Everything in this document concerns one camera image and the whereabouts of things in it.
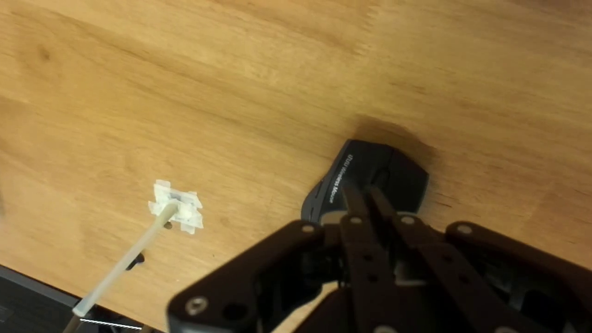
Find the wooden table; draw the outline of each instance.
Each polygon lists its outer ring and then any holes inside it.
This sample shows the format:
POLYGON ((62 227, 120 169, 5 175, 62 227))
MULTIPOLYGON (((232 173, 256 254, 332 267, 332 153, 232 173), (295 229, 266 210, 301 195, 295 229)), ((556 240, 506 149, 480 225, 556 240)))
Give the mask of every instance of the wooden table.
POLYGON ((101 301, 162 328, 358 136, 430 171, 434 227, 592 267, 589 88, 589 1, 3 0, 0 264, 84 293, 170 179, 205 229, 162 232, 101 301))

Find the screw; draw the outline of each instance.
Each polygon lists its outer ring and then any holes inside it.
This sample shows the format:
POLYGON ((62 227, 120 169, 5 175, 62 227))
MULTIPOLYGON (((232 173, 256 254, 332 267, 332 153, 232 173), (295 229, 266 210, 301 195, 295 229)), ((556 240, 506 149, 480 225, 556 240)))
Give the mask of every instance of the screw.
POLYGON ((301 230, 303 230, 303 232, 312 232, 314 227, 312 227, 312 225, 303 225, 301 230))
POLYGON ((142 262, 145 262, 145 256, 144 253, 138 253, 125 269, 131 269, 134 264, 142 264, 142 262))
POLYGON ((408 216, 408 214, 401 216, 401 223, 412 225, 414 223, 414 216, 408 216))
POLYGON ((362 217, 351 216, 349 221, 351 221, 351 223, 362 223, 362 217))
POLYGON ((184 310, 188 312, 188 315, 195 315, 199 312, 203 312, 207 308, 207 297, 190 297, 184 303, 184 310))
POLYGON ((390 325, 375 325, 371 333, 395 333, 395 328, 390 325))
POLYGON ((466 225, 466 223, 460 223, 456 225, 456 230, 458 232, 464 232, 464 234, 471 234, 473 232, 473 227, 466 225))
POLYGON ((512 328, 512 327, 506 327, 506 325, 499 325, 499 327, 495 327, 495 330, 493 333, 517 333, 515 328, 512 328))

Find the black object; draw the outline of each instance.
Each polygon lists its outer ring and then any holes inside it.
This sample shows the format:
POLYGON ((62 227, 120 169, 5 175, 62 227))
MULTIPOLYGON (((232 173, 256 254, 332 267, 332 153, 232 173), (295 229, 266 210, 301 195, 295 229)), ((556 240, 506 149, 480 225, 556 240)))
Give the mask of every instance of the black object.
POLYGON ((142 262, 145 262, 145 256, 144 253, 138 253, 125 269, 131 269, 134 264, 142 264, 142 262))
MULTIPOLYGON (((0 266, 0 333, 59 333, 71 317, 79 297, 0 266)), ((88 319, 140 325, 103 306, 92 306, 88 319)), ((131 328, 77 321, 75 333, 127 333, 131 328)))
POLYGON ((353 182, 358 188, 377 186, 397 210, 417 210, 427 171, 390 145, 347 140, 329 171, 305 197, 301 219, 319 223, 323 212, 343 210, 345 203, 340 195, 343 182, 353 182))
POLYGON ((592 271, 469 221, 445 232, 379 188, 340 223, 295 219, 171 297, 170 333, 271 330, 338 280, 305 333, 589 333, 592 271))

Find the wood grain surface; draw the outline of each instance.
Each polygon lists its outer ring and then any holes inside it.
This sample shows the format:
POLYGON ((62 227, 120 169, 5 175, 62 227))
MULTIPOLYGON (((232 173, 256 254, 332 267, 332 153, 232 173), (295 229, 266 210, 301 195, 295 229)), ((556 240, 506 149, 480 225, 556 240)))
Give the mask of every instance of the wood grain surface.
POLYGON ((3 0, 0 264, 84 293, 170 179, 205 229, 164 230, 101 299, 164 328, 358 136, 429 169, 430 225, 592 267, 589 62, 586 0, 3 0))

